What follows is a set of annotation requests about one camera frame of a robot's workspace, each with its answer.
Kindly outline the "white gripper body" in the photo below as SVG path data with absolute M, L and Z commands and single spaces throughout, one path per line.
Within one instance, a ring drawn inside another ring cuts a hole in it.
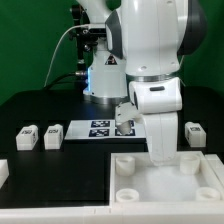
M 150 160 L 155 165 L 173 160 L 177 152 L 177 113 L 143 115 L 142 121 Z

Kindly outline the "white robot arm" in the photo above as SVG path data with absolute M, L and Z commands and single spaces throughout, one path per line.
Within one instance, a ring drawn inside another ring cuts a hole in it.
M 150 159 L 160 165 L 175 158 L 182 109 L 178 57 L 194 52 L 206 33 L 198 0 L 77 0 L 101 29 L 88 68 L 84 97 L 116 104 L 115 124 L 123 134 L 131 122 L 144 125 Z

